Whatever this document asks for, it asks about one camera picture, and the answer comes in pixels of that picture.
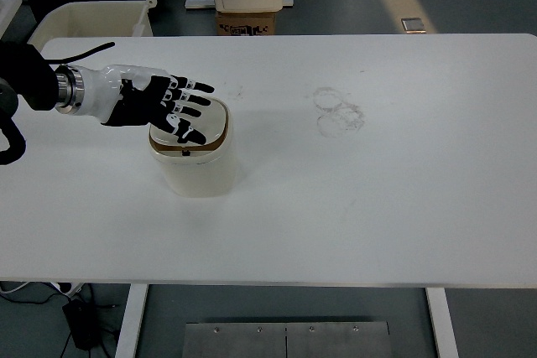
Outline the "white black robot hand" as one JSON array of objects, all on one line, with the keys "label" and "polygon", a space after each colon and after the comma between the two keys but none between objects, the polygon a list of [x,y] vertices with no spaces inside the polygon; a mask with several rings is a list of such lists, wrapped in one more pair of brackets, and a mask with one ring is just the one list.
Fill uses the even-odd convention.
[{"label": "white black robot hand", "polygon": [[95,117],[109,127],[148,124],[178,138],[178,143],[203,145],[206,136],[192,127],[201,108],[211,101],[212,86],[165,70],[140,66],[112,65],[103,70],[82,69],[84,96],[81,116]]}]

